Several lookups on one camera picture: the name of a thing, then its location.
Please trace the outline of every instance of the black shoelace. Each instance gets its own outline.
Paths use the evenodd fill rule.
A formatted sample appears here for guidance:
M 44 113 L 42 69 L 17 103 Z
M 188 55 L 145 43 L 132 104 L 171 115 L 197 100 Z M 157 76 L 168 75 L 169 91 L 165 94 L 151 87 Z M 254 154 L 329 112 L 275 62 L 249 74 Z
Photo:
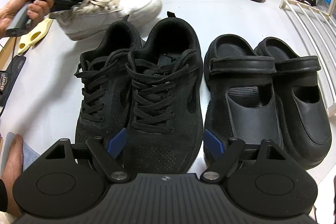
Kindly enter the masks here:
M 166 123 L 174 116 L 174 113 L 168 110 L 174 101 L 174 95 L 170 90 L 177 85 L 177 80 L 182 75 L 197 68 L 196 65 L 187 64 L 188 59 L 195 54 L 196 50 L 186 50 L 178 60 L 161 67 L 144 59 L 136 59 L 135 66 L 148 68 L 144 74 L 126 66 L 134 87 L 133 113 L 137 119 L 132 125 L 135 129 L 162 134 L 168 134 L 173 130 Z
M 75 76 L 81 78 L 84 84 L 82 88 L 82 94 L 84 100 L 82 101 L 82 109 L 80 116 L 83 119 L 100 122 L 103 117 L 98 115 L 98 111 L 102 110 L 104 103 L 99 101 L 99 98 L 104 96 L 106 90 L 101 88 L 101 85 L 107 81 L 107 74 L 112 71 L 118 71 L 125 69 L 125 64 L 116 65 L 117 59 L 128 54 L 129 50 L 121 49 L 113 52 L 110 56 L 102 56 L 94 59 L 92 62 L 87 61 L 88 69 L 80 72 L 82 65 L 78 65 Z M 98 67 L 99 63 L 103 63 L 100 70 L 94 70 L 94 67 Z

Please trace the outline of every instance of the round pad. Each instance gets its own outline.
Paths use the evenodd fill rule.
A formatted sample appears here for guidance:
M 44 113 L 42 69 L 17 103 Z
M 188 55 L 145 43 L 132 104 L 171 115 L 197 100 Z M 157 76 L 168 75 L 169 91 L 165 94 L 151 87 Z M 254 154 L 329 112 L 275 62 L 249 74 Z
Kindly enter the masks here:
M 59 159 L 46 163 L 28 168 L 14 184 L 13 195 L 24 212 L 42 218 L 75 216 L 102 196 L 104 182 L 92 169 Z
M 317 197 L 312 177 L 297 165 L 279 160 L 267 160 L 262 165 L 256 162 L 235 171 L 226 191 L 242 209 L 267 218 L 309 213 Z
M 63 195 L 71 191 L 75 185 L 76 180 L 73 176 L 64 173 L 51 173 L 41 177 L 37 181 L 36 187 L 46 195 Z
M 257 188 L 269 195 L 285 195 L 288 194 L 294 187 L 294 182 L 291 178 L 282 174 L 264 174 L 255 180 Z

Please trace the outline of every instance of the human hand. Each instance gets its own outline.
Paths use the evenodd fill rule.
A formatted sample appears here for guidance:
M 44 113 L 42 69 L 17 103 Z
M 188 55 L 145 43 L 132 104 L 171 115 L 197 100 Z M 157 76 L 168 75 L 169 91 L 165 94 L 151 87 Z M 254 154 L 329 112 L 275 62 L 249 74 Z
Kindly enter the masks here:
M 5 31 L 12 22 L 15 14 L 28 0 L 10 0 L 0 9 L 0 38 L 5 37 Z M 54 0 L 35 0 L 28 5 L 27 16 L 33 20 L 32 28 L 49 14 L 50 8 L 54 5 Z
M 13 185 L 22 172 L 22 165 L 23 165 L 22 145 L 23 145 L 22 137 L 19 134 L 16 134 L 9 148 L 8 160 L 1 176 L 1 179 L 6 187 L 7 192 L 7 199 L 8 199 L 7 213 L 15 217 L 21 216 L 21 211 L 17 206 L 13 197 Z

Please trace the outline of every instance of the sleeve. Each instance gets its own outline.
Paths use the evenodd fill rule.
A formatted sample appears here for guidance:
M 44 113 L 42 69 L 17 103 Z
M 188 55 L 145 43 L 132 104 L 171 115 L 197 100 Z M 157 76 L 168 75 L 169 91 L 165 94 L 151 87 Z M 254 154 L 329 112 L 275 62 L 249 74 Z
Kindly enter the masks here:
M 5 184 L 0 179 L 0 211 L 5 212 L 7 211 L 8 206 L 8 198 L 7 198 L 7 191 Z

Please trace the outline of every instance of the black sneaker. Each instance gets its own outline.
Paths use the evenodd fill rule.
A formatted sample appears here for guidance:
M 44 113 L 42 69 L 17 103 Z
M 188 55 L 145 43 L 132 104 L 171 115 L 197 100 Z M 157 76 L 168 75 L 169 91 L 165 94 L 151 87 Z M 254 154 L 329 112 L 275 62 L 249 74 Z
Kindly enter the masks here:
M 202 143 L 200 45 L 186 21 L 168 14 L 128 54 L 133 102 L 123 162 L 135 173 L 186 172 Z
M 141 44 L 137 29 L 122 20 L 107 29 L 98 48 L 81 54 L 75 76 L 84 83 L 84 99 L 77 122 L 76 143 L 103 136 L 105 147 L 113 157 L 122 150 L 131 100 L 131 78 L 125 64 L 128 52 L 139 49 Z

